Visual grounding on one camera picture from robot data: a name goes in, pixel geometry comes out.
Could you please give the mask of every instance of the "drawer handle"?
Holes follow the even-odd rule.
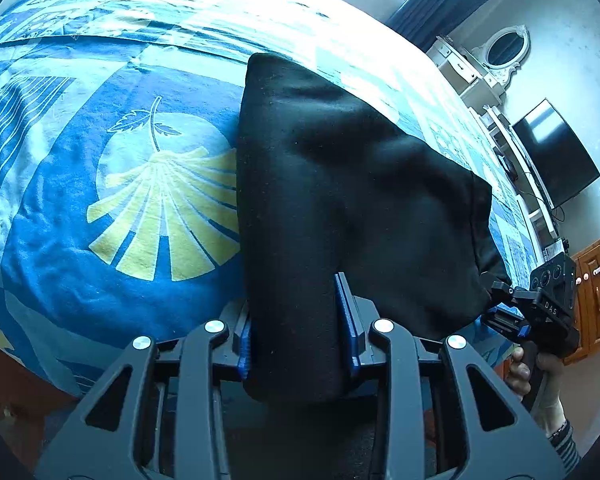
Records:
[[[598,304],[598,313],[600,313],[600,287],[596,287],[596,303]]]

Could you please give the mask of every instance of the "flat screen tv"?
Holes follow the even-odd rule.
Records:
[[[600,176],[576,134],[546,99],[513,129],[544,184],[549,206],[561,206]]]

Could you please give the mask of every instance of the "blue bedspread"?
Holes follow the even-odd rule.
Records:
[[[491,232],[528,286],[529,234],[483,133],[433,63],[361,11],[26,0],[0,18],[0,348],[79,395],[135,336],[184,336],[243,295],[234,142],[254,52],[314,70],[491,183]],[[510,348],[477,322],[463,333],[492,364]]]

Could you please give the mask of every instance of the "human hand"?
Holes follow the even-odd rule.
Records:
[[[522,347],[517,347],[513,351],[511,356],[513,362],[505,378],[505,382],[509,385],[509,388],[521,400],[522,397],[531,391],[531,384],[529,383],[531,373],[529,368],[522,363],[524,355]],[[560,385],[562,383],[564,365],[555,355],[539,353],[536,358],[536,366],[547,373],[547,378],[546,387],[541,399],[538,400],[538,410],[534,418],[546,436],[551,436],[566,421],[562,403],[560,402]]]

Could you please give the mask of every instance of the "bed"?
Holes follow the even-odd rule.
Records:
[[[515,285],[534,250],[488,140],[432,62],[340,0],[23,0],[0,17],[0,348],[80,396],[138,335],[243,292],[235,150],[246,63],[272,52],[493,187]],[[462,333],[494,365],[510,350]]]

